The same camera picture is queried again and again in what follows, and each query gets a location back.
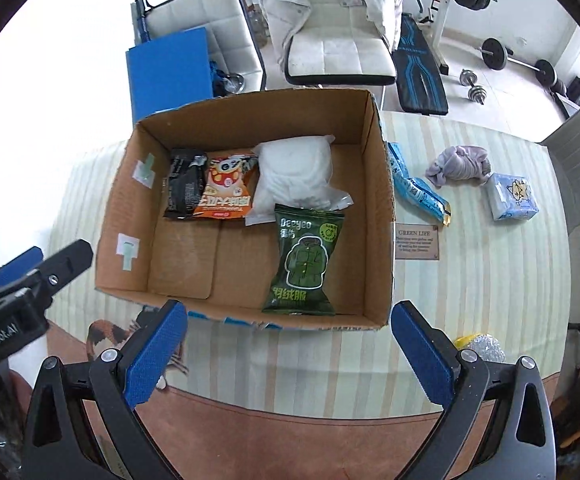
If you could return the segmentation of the silver yellow scrubber sponge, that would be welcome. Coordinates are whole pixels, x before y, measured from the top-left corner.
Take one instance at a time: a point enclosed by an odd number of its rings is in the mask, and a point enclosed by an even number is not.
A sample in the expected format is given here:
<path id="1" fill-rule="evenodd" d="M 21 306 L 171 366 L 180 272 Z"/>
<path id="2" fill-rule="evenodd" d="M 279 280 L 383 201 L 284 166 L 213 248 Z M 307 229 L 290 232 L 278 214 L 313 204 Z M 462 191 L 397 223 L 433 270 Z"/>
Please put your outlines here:
<path id="1" fill-rule="evenodd" d="M 484 361 L 503 363 L 506 354 L 502 344 L 497 338 L 488 333 L 476 333 L 461 336 L 454 340 L 454 345 L 459 350 L 469 349 Z"/>

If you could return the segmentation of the black snack bag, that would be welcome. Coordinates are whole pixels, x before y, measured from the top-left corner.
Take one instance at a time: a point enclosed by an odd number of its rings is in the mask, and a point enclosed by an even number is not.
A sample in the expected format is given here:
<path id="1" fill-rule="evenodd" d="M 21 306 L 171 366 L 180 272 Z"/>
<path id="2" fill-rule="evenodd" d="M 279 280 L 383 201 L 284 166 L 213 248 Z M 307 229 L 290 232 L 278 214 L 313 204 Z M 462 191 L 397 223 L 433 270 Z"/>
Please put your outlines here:
<path id="1" fill-rule="evenodd" d="M 185 220 L 194 215 L 206 186 L 207 154 L 195 148 L 174 148 L 167 177 L 164 217 Z"/>

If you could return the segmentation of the blue cartoon tissue pack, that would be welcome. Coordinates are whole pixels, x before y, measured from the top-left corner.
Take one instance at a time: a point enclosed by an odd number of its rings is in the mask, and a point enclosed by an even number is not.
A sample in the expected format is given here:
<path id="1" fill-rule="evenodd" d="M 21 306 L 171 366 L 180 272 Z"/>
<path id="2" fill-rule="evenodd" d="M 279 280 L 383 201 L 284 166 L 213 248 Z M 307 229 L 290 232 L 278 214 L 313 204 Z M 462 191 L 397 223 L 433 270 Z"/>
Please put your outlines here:
<path id="1" fill-rule="evenodd" d="M 495 221 L 530 220 L 540 212 L 525 177 L 491 174 L 485 188 Z"/>

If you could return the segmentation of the green snack bag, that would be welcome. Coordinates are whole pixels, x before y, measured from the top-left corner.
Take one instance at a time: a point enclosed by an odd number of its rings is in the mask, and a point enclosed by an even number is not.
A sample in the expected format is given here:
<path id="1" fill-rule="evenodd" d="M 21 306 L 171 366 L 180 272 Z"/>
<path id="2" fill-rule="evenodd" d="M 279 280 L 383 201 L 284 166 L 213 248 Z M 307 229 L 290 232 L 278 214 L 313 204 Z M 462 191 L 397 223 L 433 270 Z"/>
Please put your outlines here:
<path id="1" fill-rule="evenodd" d="M 342 231 L 342 211 L 275 206 L 279 263 L 264 312 L 335 315 L 323 288 Z"/>

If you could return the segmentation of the purple fluffy towel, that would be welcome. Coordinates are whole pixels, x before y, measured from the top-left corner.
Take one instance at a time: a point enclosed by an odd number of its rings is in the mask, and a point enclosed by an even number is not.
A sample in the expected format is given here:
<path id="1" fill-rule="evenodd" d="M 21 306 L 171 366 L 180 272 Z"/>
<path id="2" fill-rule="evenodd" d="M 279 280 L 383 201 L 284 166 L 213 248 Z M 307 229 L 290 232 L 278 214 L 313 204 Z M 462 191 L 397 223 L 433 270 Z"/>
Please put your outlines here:
<path id="1" fill-rule="evenodd" d="M 450 181 L 479 181 L 485 183 L 492 174 L 488 151 L 475 145 L 453 145 L 445 148 L 425 170 L 425 176 L 442 188 Z"/>

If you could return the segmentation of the white soft packet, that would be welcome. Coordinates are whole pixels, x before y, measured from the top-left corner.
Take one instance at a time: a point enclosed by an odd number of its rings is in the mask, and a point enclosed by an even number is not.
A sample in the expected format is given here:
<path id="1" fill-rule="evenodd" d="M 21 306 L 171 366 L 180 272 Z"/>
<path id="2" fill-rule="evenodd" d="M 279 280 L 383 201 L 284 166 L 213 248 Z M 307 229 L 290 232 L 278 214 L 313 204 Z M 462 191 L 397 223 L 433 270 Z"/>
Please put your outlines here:
<path id="1" fill-rule="evenodd" d="M 330 185 L 334 136 L 293 136 L 255 146 L 259 177 L 246 226 L 275 221 L 275 207 L 324 211 L 354 204 L 348 192 Z"/>

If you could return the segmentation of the orange panda snack bag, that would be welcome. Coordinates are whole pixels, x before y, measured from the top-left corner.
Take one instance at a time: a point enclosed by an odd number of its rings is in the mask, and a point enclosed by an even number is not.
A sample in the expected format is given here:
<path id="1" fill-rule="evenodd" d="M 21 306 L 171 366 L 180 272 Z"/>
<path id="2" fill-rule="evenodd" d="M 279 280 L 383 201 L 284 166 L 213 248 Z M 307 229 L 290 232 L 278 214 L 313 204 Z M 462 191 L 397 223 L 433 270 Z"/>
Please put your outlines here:
<path id="1" fill-rule="evenodd" d="M 254 153 L 235 153 L 209 159 L 206 186 L 195 218 L 232 220 L 252 209 L 258 159 Z"/>

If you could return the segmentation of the brown sign plaque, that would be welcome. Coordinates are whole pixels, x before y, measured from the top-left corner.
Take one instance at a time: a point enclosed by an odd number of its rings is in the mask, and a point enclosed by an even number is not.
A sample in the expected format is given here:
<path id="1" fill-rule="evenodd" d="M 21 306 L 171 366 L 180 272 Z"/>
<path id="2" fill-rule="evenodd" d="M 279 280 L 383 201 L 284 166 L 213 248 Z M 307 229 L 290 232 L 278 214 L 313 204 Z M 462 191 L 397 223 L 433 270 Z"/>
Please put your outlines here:
<path id="1" fill-rule="evenodd" d="M 439 260 L 440 230 L 428 224 L 397 223 L 394 252 L 396 260 Z"/>

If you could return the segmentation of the blue board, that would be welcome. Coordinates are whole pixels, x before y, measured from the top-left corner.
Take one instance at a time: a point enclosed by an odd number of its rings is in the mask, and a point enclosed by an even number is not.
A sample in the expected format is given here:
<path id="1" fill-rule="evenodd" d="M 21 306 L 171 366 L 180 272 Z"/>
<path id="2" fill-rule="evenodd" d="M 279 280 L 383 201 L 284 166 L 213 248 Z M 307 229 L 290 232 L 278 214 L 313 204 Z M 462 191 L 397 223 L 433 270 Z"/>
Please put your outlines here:
<path id="1" fill-rule="evenodd" d="M 132 122 L 212 99 L 211 59 L 203 27 L 173 32 L 126 52 Z"/>

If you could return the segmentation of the brown cardboard box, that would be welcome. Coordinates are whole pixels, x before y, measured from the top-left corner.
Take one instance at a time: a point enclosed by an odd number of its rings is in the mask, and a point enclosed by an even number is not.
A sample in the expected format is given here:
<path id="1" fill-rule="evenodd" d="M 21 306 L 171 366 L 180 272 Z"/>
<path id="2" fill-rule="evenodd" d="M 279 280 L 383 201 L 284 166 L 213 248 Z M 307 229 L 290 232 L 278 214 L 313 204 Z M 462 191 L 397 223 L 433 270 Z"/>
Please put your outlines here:
<path id="1" fill-rule="evenodd" d="M 133 127 L 105 209 L 101 292 L 216 321 L 376 330 L 395 200 L 373 95 L 241 93 Z"/>

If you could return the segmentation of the blue long snack bag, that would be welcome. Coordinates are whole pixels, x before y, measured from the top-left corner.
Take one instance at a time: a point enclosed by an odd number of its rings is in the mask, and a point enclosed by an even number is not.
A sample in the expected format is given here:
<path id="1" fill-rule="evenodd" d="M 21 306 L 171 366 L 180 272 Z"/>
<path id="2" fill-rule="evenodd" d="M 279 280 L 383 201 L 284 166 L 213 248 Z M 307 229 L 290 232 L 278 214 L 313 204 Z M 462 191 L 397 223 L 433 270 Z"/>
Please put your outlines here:
<path id="1" fill-rule="evenodd" d="M 396 142 L 386 143 L 393 185 L 396 193 L 407 202 L 440 222 L 449 226 L 452 221 L 450 202 L 432 190 L 424 180 L 409 174 L 401 148 Z"/>

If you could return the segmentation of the white padded chair left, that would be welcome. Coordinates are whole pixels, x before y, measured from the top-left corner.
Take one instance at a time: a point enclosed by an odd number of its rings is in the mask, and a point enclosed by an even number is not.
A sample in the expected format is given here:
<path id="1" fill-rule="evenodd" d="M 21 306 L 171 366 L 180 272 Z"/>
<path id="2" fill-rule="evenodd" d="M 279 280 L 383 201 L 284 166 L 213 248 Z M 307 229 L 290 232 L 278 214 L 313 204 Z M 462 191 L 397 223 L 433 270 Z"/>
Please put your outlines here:
<path id="1" fill-rule="evenodd" d="M 244 0 L 166 0 L 156 6 L 134 0 L 130 10 L 135 44 L 201 27 L 220 70 L 241 75 L 245 92 L 265 89 L 264 60 Z"/>

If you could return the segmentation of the white padded chair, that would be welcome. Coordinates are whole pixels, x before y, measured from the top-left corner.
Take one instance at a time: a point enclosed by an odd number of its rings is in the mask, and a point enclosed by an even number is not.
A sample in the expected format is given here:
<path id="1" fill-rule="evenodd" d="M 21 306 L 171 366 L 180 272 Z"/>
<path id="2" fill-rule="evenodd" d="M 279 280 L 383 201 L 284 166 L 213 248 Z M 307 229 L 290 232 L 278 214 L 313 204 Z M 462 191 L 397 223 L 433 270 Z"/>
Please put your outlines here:
<path id="1" fill-rule="evenodd" d="M 135 44 L 201 27 L 220 70 L 241 75 L 245 92 L 265 89 L 264 60 L 244 0 L 166 0 L 156 6 L 134 0 L 130 10 Z"/>
<path id="2" fill-rule="evenodd" d="M 306 23 L 290 40 L 284 58 L 289 84 L 303 87 L 379 87 L 396 82 L 392 50 L 377 27 L 351 18 L 347 24 Z"/>

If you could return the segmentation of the chrome dumbbell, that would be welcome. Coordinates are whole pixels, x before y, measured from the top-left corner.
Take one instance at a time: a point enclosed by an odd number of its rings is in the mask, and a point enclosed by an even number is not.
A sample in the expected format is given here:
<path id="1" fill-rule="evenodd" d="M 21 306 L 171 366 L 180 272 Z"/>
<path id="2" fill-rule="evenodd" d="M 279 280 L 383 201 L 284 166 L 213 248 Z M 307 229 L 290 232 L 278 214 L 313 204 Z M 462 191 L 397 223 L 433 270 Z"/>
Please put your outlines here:
<path id="1" fill-rule="evenodd" d="M 459 84 L 468 89 L 468 99 L 471 102 L 483 105 L 485 103 L 488 92 L 478 84 L 478 76 L 473 70 L 464 68 L 459 74 Z"/>

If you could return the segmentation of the black blue weight bench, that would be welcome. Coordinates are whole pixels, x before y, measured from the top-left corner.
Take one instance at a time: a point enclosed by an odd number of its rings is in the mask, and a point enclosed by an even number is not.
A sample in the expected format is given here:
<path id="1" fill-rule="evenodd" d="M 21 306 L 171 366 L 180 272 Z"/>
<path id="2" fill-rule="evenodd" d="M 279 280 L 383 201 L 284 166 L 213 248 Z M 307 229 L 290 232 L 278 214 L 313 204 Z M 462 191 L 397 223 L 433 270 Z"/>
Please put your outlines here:
<path id="1" fill-rule="evenodd" d="M 392 60 L 401 109 L 406 113 L 445 116 L 448 103 L 439 67 L 423 33 L 408 14 L 401 16 L 401 38 Z"/>

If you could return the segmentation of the white padded chair centre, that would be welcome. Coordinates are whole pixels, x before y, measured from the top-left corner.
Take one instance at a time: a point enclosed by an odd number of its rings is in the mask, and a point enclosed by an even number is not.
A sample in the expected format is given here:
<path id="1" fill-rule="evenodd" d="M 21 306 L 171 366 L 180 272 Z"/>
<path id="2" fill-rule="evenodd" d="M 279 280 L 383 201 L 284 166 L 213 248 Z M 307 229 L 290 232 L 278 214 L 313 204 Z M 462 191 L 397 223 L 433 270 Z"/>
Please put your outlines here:
<path id="1" fill-rule="evenodd" d="M 392 50 L 377 27 L 351 18 L 347 24 L 306 23 L 290 40 L 284 58 L 289 84 L 303 87 L 379 87 L 396 82 Z"/>

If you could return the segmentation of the barbell on floor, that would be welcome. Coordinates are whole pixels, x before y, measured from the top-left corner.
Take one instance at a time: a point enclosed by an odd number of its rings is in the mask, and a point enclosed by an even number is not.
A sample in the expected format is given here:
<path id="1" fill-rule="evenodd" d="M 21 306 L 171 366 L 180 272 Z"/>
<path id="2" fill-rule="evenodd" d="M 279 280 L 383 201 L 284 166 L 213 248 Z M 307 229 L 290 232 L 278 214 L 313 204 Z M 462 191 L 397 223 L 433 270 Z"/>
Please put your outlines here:
<path id="1" fill-rule="evenodd" d="M 551 62 L 544 60 L 544 58 L 540 58 L 534 64 L 517 60 L 496 38 L 485 39 L 483 44 L 478 47 L 478 51 L 481 53 L 484 64 L 491 70 L 503 70 L 508 64 L 516 64 L 532 70 L 537 82 L 543 88 L 552 88 L 558 80 L 555 67 Z"/>

